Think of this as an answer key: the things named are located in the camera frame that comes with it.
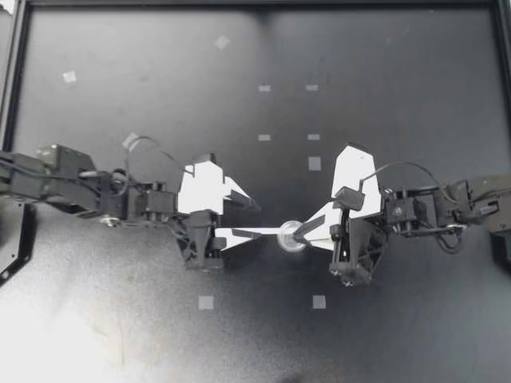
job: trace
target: square tape marker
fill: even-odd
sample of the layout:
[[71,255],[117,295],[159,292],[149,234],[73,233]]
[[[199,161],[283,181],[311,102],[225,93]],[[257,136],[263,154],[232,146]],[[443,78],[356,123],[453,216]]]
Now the square tape marker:
[[324,295],[312,295],[312,309],[325,310],[327,308],[327,299]]
[[309,157],[309,170],[311,172],[319,172],[321,170],[321,157]]
[[215,308],[212,295],[199,296],[199,310],[213,310]]

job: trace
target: black metal frame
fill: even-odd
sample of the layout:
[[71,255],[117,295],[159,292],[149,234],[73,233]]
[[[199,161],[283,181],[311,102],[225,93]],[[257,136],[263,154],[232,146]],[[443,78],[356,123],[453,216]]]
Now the black metal frame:
[[493,13],[494,32],[500,55],[505,101],[511,120],[511,6],[509,0],[17,0],[7,57],[6,78],[0,99],[0,149],[10,151],[14,140],[18,96],[21,85],[30,14],[35,8],[171,6],[175,8],[247,8],[325,6],[483,6]]

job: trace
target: black wire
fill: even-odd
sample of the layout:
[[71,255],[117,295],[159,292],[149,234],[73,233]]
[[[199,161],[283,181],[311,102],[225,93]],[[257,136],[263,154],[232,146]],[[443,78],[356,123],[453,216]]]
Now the black wire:
[[[427,227],[428,229],[434,229],[429,222],[421,222],[421,225]],[[454,245],[450,245],[441,234],[436,234],[433,237],[437,245],[447,254],[450,255],[457,254],[461,250],[462,245],[461,233],[456,234],[456,238],[458,240]]]
[[413,167],[416,167],[416,168],[419,168],[421,169],[424,173],[426,173],[432,180],[433,182],[438,186],[438,189],[440,190],[440,192],[443,194],[444,198],[447,199],[448,201],[452,202],[452,203],[455,203],[455,204],[458,204],[457,200],[455,200],[453,197],[451,197],[449,194],[447,194],[446,190],[445,190],[445,187],[442,186],[442,184],[440,184],[440,182],[438,182],[438,180],[436,179],[436,177],[433,175],[432,172],[430,172],[430,170],[428,168],[425,168],[423,167],[422,165],[420,164],[416,164],[415,162],[411,162],[411,161],[398,161],[398,162],[390,162],[388,164],[385,164],[383,166],[381,166],[380,168],[376,169],[375,172],[371,173],[370,175],[368,175],[367,177],[365,178],[362,178],[358,184],[358,191],[362,191],[362,186],[364,184],[364,182],[366,182],[369,178],[372,178],[374,176],[376,176],[378,173],[380,173],[382,170],[385,170],[387,168],[390,168],[390,167],[393,167],[393,166],[396,166],[396,165],[409,165],[409,166],[413,166]]
[[31,169],[25,168],[23,166],[12,164],[11,162],[5,161],[5,160],[0,160],[0,166],[12,169],[12,170],[14,170],[18,173],[24,174],[25,176],[28,176],[28,177],[42,178],[45,180],[60,180],[60,181],[70,182],[72,184],[79,184],[79,185],[83,186],[84,188],[89,189],[93,193],[101,196],[101,192],[99,190],[97,190],[96,188],[93,188],[92,186],[87,184],[84,180],[80,180],[79,178],[56,176],[56,175],[52,175],[52,174],[41,174],[41,173],[34,172]]
[[132,149],[135,148],[136,144],[138,144],[142,140],[147,140],[147,141],[151,142],[152,144],[154,144],[154,146],[156,146],[158,151],[161,154],[163,154],[164,156],[166,156],[172,162],[172,164],[174,166],[176,166],[178,169],[180,169],[183,173],[188,173],[188,174],[191,174],[192,176],[194,175],[193,172],[186,170],[186,168],[179,161],[177,161],[171,154],[166,152],[156,140],[154,140],[153,138],[151,138],[149,136],[138,136],[137,138],[131,140],[125,148],[125,160],[124,160],[125,168],[123,170],[126,175],[126,181],[124,182],[122,189],[114,196],[118,197],[118,196],[124,195],[128,191],[129,186],[131,184],[136,183],[133,176],[129,173],[129,154],[131,153]]

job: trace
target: small cylinder object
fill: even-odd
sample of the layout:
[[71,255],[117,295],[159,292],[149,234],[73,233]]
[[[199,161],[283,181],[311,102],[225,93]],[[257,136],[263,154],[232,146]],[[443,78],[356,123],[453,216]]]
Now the small cylinder object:
[[296,242],[293,233],[302,226],[299,221],[287,221],[282,224],[277,234],[277,242],[280,247],[288,253],[298,253],[305,247],[305,243]]

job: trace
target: black tabletop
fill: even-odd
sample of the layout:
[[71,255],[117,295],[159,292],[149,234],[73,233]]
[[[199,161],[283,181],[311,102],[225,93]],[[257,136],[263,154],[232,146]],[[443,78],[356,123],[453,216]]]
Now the black tabletop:
[[[214,152],[263,208],[224,221],[240,226],[311,216],[347,142],[377,165],[412,160],[441,180],[511,170],[482,8],[35,10],[15,150],[56,142],[112,169],[131,132],[184,163]],[[151,151],[134,162],[143,180],[178,174]],[[379,180],[428,183],[402,168]],[[168,232],[38,214],[33,260],[0,290],[0,339],[17,345],[0,356],[33,366],[18,376],[501,382],[511,373],[511,278],[481,228],[457,255],[432,239],[392,238],[374,283],[347,289],[327,273],[326,251],[285,254],[272,237],[234,250],[225,272],[203,273],[182,268]],[[313,310],[315,295],[324,309]]]

